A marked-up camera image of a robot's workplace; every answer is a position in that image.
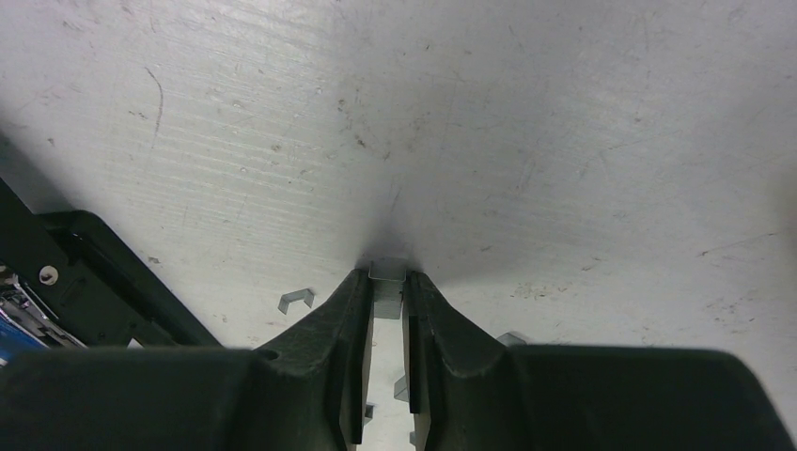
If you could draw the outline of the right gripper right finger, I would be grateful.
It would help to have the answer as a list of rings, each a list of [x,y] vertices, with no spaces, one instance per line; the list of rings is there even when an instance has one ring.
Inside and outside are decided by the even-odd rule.
[[[749,368],[718,350],[507,346],[422,272],[403,289],[419,450],[791,450]]]

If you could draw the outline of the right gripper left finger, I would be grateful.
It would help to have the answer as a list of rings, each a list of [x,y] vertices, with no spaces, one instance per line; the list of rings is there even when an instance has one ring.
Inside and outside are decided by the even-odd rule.
[[[5,450],[353,450],[363,439],[373,287],[350,272],[251,349],[21,354],[1,373]]]

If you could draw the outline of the black stapler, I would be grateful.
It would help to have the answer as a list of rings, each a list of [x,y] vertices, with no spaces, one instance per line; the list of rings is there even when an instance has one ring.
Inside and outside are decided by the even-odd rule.
[[[1,331],[33,348],[220,344],[99,216],[35,214],[6,183]]]

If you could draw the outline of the blue stapler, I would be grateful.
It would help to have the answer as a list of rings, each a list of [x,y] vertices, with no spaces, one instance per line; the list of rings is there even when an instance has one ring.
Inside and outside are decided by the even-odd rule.
[[[10,318],[1,315],[1,366],[16,355],[32,350],[46,350],[47,346]]]

